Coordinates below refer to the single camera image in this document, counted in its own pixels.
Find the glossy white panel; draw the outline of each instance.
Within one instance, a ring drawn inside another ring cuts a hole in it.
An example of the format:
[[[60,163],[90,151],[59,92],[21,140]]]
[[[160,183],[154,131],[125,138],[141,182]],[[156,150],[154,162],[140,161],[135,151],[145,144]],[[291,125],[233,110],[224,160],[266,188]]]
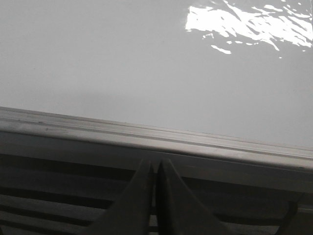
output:
[[[309,0],[0,2],[0,106],[313,145]]]

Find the horizontal slat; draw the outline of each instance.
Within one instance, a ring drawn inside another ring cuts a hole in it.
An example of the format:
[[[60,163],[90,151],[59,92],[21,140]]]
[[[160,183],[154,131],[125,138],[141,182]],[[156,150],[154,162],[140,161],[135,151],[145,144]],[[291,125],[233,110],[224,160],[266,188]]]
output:
[[[187,186],[195,193],[202,194],[205,192],[209,193],[222,193],[222,194],[233,194],[238,197],[254,197],[259,199],[272,199],[280,201],[298,201],[303,193],[296,191],[287,191],[273,188],[263,188],[256,186],[230,184],[226,182],[200,180],[182,177],[183,181]]]
[[[280,226],[283,222],[282,219],[253,219],[248,217],[240,218],[223,214],[215,214],[215,216],[222,222],[240,225]]]
[[[279,226],[242,225],[224,222],[223,224],[240,235],[274,235],[279,228]]]
[[[42,218],[33,218],[28,216],[17,215],[13,213],[1,212],[0,224],[15,228],[23,228],[22,226],[33,227],[34,232],[42,233],[44,230],[54,231],[54,234],[67,233],[76,234],[84,229],[84,226],[72,225],[63,222],[56,222]]]
[[[24,229],[17,229],[8,226],[2,226],[4,235],[42,235],[42,233],[36,233]]]
[[[77,176],[98,177],[108,180],[129,181],[134,175],[134,171],[126,169],[67,163],[4,154],[0,154],[0,162],[1,166],[32,169],[45,172],[65,173]]]
[[[79,225],[79,226],[88,226],[92,223],[92,221],[87,221],[87,220],[75,219],[75,218],[61,216],[61,215],[48,214],[48,213],[37,212],[37,211],[29,211],[29,210],[19,209],[15,207],[8,207],[8,206],[0,205],[0,213],[2,212],[8,212],[11,214],[16,214],[16,215],[51,220],[51,221]]]
[[[0,165],[0,187],[114,201],[128,182]]]
[[[193,191],[195,196],[214,214],[238,218],[269,220],[283,219],[289,211],[288,201],[257,198],[244,195]]]
[[[113,201],[109,200],[77,197],[72,195],[56,194],[19,188],[0,187],[0,194],[101,209],[107,209],[113,203]]]
[[[30,198],[0,195],[0,203],[8,207],[22,210],[34,211],[60,215],[78,220],[94,221],[106,210],[98,208],[83,207],[78,205],[42,201]]]

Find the white surface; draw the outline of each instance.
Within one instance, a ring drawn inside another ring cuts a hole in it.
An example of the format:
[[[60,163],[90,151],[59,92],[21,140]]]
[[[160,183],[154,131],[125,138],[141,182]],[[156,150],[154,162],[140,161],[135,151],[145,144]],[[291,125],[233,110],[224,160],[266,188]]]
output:
[[[312,147],[310,1],[237,2],[2,0],[0,106]],[[209,10],[268,27],[233,36]]]

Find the metal edge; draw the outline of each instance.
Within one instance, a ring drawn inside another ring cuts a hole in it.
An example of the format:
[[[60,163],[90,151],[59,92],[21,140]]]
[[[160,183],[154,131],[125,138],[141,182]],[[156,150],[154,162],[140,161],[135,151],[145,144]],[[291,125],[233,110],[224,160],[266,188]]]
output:
[[[313,148],[0,107],[0,131],[313,170]]]

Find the black vent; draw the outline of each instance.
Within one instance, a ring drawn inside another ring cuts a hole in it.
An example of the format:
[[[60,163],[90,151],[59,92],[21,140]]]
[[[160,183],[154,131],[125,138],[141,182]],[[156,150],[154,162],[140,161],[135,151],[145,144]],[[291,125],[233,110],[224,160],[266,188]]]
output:
[[[0,234],[313,234],[313,214],[285,194],[181,178],[170,160],[155,175],[146,160],[131,171],[0,155]]]

